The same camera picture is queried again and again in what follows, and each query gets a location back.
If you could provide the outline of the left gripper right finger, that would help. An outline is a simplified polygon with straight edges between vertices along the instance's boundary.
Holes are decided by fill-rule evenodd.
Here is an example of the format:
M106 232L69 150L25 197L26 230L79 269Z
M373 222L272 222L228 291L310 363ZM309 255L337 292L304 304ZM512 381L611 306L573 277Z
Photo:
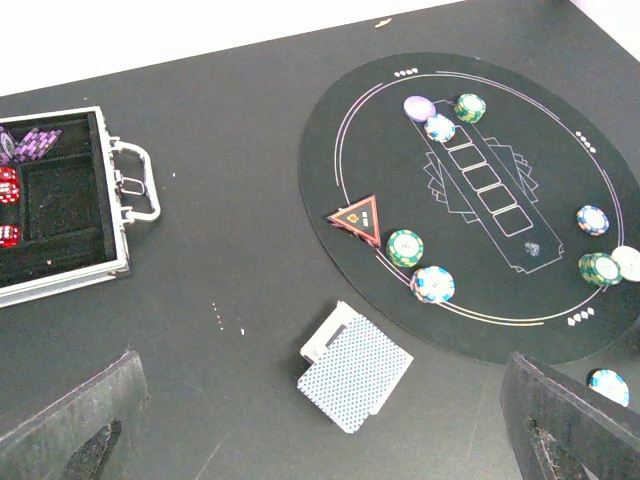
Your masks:
M637 479L639 415L519 352L500 403L524 479Z

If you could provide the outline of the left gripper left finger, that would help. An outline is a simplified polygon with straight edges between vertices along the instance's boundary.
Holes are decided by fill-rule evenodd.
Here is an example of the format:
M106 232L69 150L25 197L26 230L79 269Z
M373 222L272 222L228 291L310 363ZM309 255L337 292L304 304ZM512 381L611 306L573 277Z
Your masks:
M148 386L139 354L107 368L15 426L1 429L3 479L129 479Z

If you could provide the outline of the blue white poker chip stack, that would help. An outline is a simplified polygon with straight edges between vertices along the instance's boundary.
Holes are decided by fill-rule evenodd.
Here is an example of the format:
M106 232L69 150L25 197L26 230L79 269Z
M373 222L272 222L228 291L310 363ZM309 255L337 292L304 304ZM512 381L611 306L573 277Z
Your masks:
M609 400L627 407L630 403L630 390L624 379L611 369L597 369L590 373L587 385Z

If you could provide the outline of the green chip stack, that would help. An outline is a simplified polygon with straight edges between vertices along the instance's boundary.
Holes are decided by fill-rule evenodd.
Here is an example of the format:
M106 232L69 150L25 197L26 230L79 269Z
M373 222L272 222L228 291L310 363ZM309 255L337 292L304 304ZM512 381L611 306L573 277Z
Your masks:
M478 122L486 113L487 107L485 101L478 95L473 93L465 93L458 97L454 113L456 117L467 123Z
M623 279L619 264L605 253L583 255L578 261L578 268L587 282L599 287L617 285Z
M394 231L386 244L386 255L397 267L413 267L422 258L424 244L419 235L407 229Z

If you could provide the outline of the white dealer button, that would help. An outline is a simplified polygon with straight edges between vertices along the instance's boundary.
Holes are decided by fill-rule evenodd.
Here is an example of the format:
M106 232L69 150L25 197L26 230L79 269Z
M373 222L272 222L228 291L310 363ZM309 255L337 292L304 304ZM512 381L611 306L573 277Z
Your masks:
M623 279L631 282L640 281L640 252L637 249L621 245L612 251L611 257L619 265Z

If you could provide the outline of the red triangular all-in button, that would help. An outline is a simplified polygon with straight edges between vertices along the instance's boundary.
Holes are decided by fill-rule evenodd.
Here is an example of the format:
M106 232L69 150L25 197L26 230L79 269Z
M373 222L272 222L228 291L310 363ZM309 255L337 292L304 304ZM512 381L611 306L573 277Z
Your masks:
M376 196L370 195L358 202L339 208L327 217L327 222L364 241L372 248L381 245Z

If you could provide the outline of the purple small blind button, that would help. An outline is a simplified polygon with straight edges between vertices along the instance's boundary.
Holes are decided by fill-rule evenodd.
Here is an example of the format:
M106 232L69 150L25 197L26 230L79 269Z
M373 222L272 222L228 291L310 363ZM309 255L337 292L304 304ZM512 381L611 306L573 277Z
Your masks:
M413 121L424 123L437 114L434 103L426 97L412 95L403 102L405 115Z

